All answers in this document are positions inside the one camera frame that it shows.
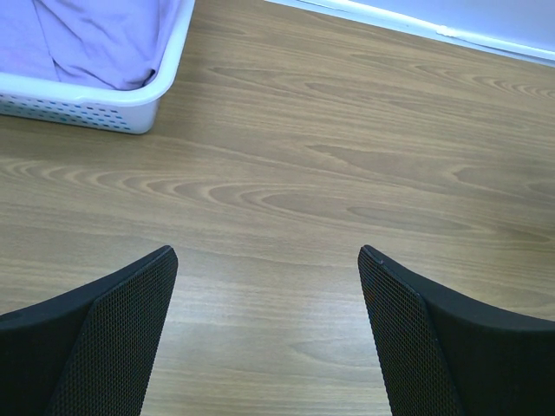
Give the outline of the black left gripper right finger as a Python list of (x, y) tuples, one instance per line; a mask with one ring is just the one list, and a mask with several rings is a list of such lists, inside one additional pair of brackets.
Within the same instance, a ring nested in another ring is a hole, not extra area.
[(394, 415), (552, 415), (554, 323), (479, 302), (365, 245), (362, 292)]

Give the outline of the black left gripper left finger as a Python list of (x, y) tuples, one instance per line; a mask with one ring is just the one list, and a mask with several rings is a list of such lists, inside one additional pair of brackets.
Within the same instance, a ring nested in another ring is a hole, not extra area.
[(3, 415), (139, 415), (178, 271), (163, 246), (1, 316)]

